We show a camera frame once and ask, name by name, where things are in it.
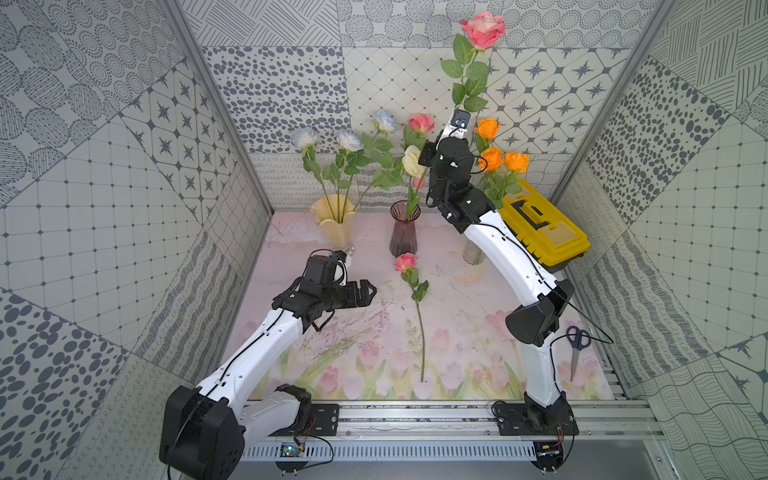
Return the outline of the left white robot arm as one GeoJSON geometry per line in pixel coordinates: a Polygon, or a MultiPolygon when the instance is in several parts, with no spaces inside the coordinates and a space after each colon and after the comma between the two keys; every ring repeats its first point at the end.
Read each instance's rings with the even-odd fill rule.
{"type": "Polygon", "coordinates": [[[313,251],[243,345],[196,387],[180,386],[169,396],[159,448],[167,476],[227,479],[247,448],[273,434],[292,437],[293,456],[308,438],[334,434],[337,409],[313,407],[302,387],[284,383],[263,400],[249,398],[302,335],[321,332],[339,310],[372,303],[376,288],[366,279],[350,279],[350,264],[348,251],[313,251]]]}

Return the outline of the pink rose pair stem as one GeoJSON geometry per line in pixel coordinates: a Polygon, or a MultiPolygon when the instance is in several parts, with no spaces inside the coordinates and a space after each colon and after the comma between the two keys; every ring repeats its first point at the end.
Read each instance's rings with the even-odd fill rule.
{"type": "Polygon", "coordinates": [[[462,33],[454,37],[453,57],[440,62],[442,71],[453,80],[451,96],[454,106],[469,113],[482,111],[488,101],[483,98],[490,76],[484,55],[503,37],[507,24],[503,16],[489,11],[459,22],[462,33]]]}

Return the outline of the black scissors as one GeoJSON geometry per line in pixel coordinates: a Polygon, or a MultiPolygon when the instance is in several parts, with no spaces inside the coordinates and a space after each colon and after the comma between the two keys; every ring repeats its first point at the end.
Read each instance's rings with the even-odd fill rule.
{"type": "Polygon", "coordinates": [[[569,380],[573,381],[578,369],[581,352],[591,345],[592,338],[586,330],[577,326],[570,326],[566,330],[566,338],[572,349],[569,380]]]}

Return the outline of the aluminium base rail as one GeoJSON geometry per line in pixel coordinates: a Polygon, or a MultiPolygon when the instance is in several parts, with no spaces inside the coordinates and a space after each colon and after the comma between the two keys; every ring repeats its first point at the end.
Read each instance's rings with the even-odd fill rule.
{"type": "Polygon", "coordinates": [[[650,444],[663,437],[638,401],[576,402],[549,425],[533,429],[520,402],[317,402],[303,428],[265,431],[285,406],[249,402],[234,426],[205,427],[193,465],[227,476],[243,461],[274,462],[295,472],[343,461],[517,461],[554,472],[577,441],[650,444]]]}

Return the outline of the pink rose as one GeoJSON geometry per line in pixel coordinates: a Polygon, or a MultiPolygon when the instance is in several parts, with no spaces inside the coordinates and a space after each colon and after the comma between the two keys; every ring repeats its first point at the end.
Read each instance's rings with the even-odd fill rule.
{"type": "Polygon", "coordinates": [[[422,149],[427,141],[429,133],[435,128],[433,118],[428,114],[418,113],[412,115],[406,122],[403,130],[403,146],[405,149],[415,146],[422,149]]]}

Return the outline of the purple glass vase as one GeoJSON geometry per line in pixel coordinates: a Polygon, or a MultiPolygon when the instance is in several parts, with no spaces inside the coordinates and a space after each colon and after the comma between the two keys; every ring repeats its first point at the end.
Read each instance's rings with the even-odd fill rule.
{"type": "Polygon", "coordinates": [[[390,239],[389,250],[397,258],[405,253],[415,254],[418,249],[416,221],[421,215],[421,209],[416,206],[412,213],[408,211],[408,201],[400,200],[390,208],[394,227],[390,239]]]}

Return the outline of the single pink rose stem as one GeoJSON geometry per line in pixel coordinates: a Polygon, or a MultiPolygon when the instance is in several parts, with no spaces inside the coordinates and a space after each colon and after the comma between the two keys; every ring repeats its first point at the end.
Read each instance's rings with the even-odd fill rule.
{"type": "Polygon", "coordinates": [[[417,257],[415,254],[410,252],[404,253],[396,258],[395,270],[400,274],[401,279],[409,286],[411,291],[411,299],[415,304],[420,332],[420,348],[418,350],[420,355],[420,381],[424,382],[426,364],[426,334],[420,305],[428,293],[429,281],[420,279],[420,274],[417,267],[417,257]]]}

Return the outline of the white-blue rose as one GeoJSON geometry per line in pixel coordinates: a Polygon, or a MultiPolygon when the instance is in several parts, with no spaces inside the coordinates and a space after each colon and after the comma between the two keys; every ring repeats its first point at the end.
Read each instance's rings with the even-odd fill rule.
{"type": "Polygon", "coordinates": [[[323,196],[331,194],[326,188],[327,183],[336,193],[339,193],[341,179],[339,167],[335,161],[326,166],[320,165],[316,152],[318,141],[319,134],[312,127],[302,127],[292,135],[292,143],[301,153],[303,169],[319,182],[323,196]]]}
{"type": "Polygon", "coordinates": [[[368,193],[368,188],[359,192],[352,208],[347,207],[352,186],[356,177],[370,165],[364,142],[354,133],[346,129],[337,131],[338,151],[331,165],[330,182],[335,188],[336,221],[343,223],[349,212],[358,209],[368,193]]]}
{"type": "Polygon", "coordinates": [[[394,164],[393,143],[389,136],[395,132],[396,122],[384,109],[379,109],[372,120],[375,132],[373,135],[364,134],[362,137],[365,153],[371,161],[389,169],[394,164]]]}

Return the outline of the cream white rose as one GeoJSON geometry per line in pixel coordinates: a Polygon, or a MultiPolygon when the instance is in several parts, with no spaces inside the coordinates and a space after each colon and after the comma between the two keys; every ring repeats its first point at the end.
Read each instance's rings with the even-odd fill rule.
{"type": "Polygon", "coordinates": [[[380,167],[373,173],[371,183],[366,189],[359,195],[358,200],[354,204],[357,209],[367,193],[373,188],[389,189],[399,184],[405,184],[406,180],[411,183],[412,177],[424,176],[427,184],[427,168],[419,164],[419,157],[421,150],[415,146],[405,149],[402,157],[399,160],[394,160],[394,164],[391,168],[385,169],[380,167]]]}

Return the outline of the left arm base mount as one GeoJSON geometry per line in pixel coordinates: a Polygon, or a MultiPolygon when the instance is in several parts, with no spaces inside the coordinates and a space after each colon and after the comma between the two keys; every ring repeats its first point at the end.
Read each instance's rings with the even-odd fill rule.
{"type": "Polygon", "coordinates": [[[304,388],[282,384],[279,385],[271,398],[278,395],[288,396],[297,402],[294,420],[288,426],[278,429],[272,436],[315,435],[320,437],[335,436],[338,430],[340,405],[316,404],[312,395],[304,388]]]}

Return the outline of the yellow black toolbox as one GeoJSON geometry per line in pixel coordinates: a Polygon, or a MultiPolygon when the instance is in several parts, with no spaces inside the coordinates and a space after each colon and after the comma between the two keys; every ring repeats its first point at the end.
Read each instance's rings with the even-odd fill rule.
{"type": "Polygon", "coordinates": [[[500,215],[515,237],[550,273],[558,272],[590,248],[587,235],[529,183],[503,199],[500,215]]]}

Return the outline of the pink tulip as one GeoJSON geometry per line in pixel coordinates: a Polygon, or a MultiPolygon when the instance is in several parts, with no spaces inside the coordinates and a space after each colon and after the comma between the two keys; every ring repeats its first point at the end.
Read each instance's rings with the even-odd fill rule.
{"type": "Polygon", "coordinates": [[[420,202],[419,192],[425,186],[426,186],[426,180],[424,176],[411,178],[411,183],[408,186],[406,215],[405,215],[406,220],[410,221],[413,219],[415,211],[419,206],[419,202],[420,202]]]}

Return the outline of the orange rose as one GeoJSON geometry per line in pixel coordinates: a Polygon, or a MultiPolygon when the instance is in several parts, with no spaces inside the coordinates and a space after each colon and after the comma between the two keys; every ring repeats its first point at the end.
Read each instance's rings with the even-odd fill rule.
{"type": "Polygon", "coordinates": [[[480,153],[486,151],[491,146],[499,128],[500,125],[494,118],[485,118],[477,121],[473,140],[480,153]]]}
{"type": "Polygon", "coordinates": [[[530,156],[524,153],[507,152],[502,158],[506,172],[503,176],[503,195],[519,193],[518,177],[525,173],[530,164],[530,156]]]}
{"type": "Polygon", "coordinates": [[[506,194],[505,175],[499,172],[502,166],[502,150],[498,147],[489,147],[481,154],[478,165],[482,170],[479,188],[495,208],[500,209],[506,194]]]}

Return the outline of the floral pink table mat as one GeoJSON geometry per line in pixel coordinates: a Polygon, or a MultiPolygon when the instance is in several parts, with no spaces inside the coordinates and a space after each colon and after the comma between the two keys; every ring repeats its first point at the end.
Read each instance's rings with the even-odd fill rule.
{"type": "MultiPolygon", "coordinates": [[[[389,213],[353,219],[353,280],[377,289],[365,308],[338,311],[322,332],[310,329],[291,345],[257,385],[254,398],[283,383],[306,388],[318,400],[519,400],[526,388],[523,347],[505,317],[520,305],[503,275],[488,260],[463,259],[465,237],[439,214],[416,222],[420,279],[429,282],[420,302],[389,251],[389,213]]],[[[330,248],[310,212],[278,212],[255,264],[224,358],[255,332],[274,296],[302,273],[309,254],[330,248]]],[[[561,389],[571,400],[613,400],[595,347],[580,354],[570,379],[566,339],[552,350],[561,389]]]]}

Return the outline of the yellow ruffled vase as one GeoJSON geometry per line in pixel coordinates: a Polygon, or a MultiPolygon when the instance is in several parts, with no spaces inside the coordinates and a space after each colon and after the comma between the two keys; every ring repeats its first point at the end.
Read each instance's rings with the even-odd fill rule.
{"type": "Polygon", "coordinates": [[[349,247],[356,211],[348,196],[325,195],[310,207],[310,211],[334,249],[345,250],[349,247]]]}

